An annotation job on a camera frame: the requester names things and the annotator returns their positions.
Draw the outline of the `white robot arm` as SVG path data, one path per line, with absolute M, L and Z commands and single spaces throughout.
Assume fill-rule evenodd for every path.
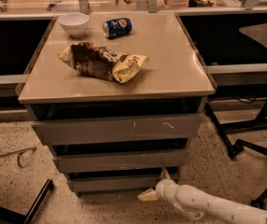
M 207 213 L 227 224 L 267 224 L 267 210 L 262 202 L 266 197 L 263 192 L 250 205 L 219 198 L 190 185 L 178 185 L 165 168 L 155 188 L 137 196 L 143 202 L 168 202 L 188 220 L 200 220 Z

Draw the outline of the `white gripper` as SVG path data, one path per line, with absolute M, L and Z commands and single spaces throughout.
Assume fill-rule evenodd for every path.
M 142 202 L 154 202 L 158 199 L 161 201 L 166 201 L 172 206 L 179 206 L 180 203 L 177 198 L 177 190 L 179 185 L 170 179 L 168 171 L 165 168 L 162 168 L 161 172 L 161 181 L 158 182 L 156 188 L 150 188 L 140 193 L 137 198 Z

